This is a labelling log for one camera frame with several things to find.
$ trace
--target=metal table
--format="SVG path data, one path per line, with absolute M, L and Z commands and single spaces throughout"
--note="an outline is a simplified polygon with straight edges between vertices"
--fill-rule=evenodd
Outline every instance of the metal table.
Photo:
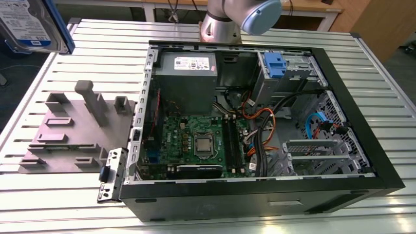
M 366 199 L 331 214 L 141 223 L 122 203 L 95 203 L 97 174 L 17 174 L 47 110 L 42 102 L 49 92 L 62 91 L 69 99 L 81 99 L 74 84 L 89 79 L 105 99 L 125 95 L 138 101 L 147 40 L 198 40 L 197 25 L 83 19 L 67 28 L 77 46 L 73 55 L 49 55 L 0 135 L 0 232 L 416 232 L 416 108 L 362 41 L 345 33 L 271 30 L 262 36 L 242 34 L 242 40 L 326 50 L 403 179 L 406 188 L 389 196 Z

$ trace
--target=blue drive bay latch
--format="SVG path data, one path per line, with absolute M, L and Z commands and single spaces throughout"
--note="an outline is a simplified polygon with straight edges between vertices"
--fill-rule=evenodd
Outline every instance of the blue drive bay latch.
M 267 69 L 270 78 L 282 78 L 286 72 L 286 61 L 279 53 L 265 52 L 263 64 Z

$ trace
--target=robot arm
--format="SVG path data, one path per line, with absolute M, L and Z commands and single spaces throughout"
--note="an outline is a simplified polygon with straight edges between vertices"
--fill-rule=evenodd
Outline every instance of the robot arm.
M 239 29 L 259 35 L 274 25 L 279 14 L 279 0 L 209 0 L 201 41 L 238 43 Z

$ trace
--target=cpu socket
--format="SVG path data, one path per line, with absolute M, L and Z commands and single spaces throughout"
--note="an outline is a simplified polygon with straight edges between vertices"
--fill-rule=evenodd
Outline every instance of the cpu socket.
M 213 145 L 211 133 L 193 134 L 193 153 L 199 159 L 205 160 L 213 156 Z

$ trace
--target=blue hard drive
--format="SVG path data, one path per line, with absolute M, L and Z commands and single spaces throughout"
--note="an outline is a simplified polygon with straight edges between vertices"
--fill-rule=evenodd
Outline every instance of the blue hard drive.
M 0 0 L 0 34 L 15 53 L 70 54 L 74 43 L 50 0 Z

